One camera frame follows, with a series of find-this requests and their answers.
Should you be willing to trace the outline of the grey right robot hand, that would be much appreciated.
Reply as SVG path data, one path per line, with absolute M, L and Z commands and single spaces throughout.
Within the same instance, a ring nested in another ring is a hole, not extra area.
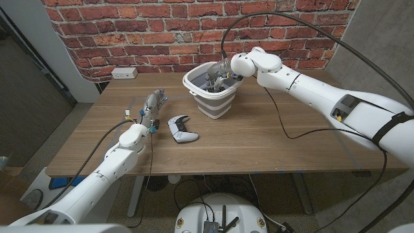
M 207 75 L 205 77 L 206 90 L 213 93 L 219 92 L 224 81 L 230 77 L 231 73 L 231 61 L 229 58 L 224 58 L 221 61 L 214 63 L 207 70 Z

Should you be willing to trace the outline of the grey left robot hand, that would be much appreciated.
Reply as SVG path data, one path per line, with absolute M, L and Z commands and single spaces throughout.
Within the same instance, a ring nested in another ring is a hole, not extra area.
M 166 103 L 167 97 L 164 96 L 164 88 L 160 88 L 151 93 L 144 102 L 140 111 L 140 120 L 143 126 L 150 128 L 152 123 L 158 118 L 158 114 L 162 106 Z

